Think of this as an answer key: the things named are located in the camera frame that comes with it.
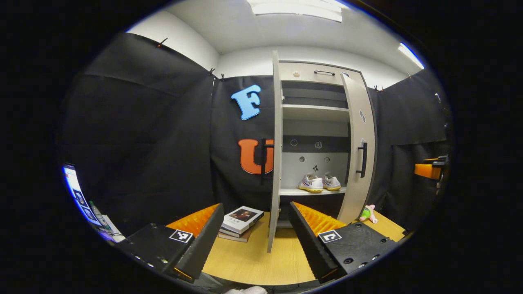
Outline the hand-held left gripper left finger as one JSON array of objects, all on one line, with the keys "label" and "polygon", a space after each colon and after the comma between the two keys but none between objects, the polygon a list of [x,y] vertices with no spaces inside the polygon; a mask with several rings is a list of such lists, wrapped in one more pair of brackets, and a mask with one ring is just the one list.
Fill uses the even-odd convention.
[{"label": "hand-held left gripper left finger", "polygon": [[223,220],[224,205],[217,203],[167,226],[150,223],[118,242],[116,249],[161,275],[194,283]]}]

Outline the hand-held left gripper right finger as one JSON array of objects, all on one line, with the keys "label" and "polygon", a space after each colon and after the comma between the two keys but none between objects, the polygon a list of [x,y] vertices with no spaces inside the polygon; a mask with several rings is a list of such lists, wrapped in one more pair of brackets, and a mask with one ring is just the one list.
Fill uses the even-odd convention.
[{"label": "hand-held left gripper right finger", "polygon": [[362,222],[347,225],[297,202],[290,203],[289,221],[322,283],[358,275],[400,245]]}]

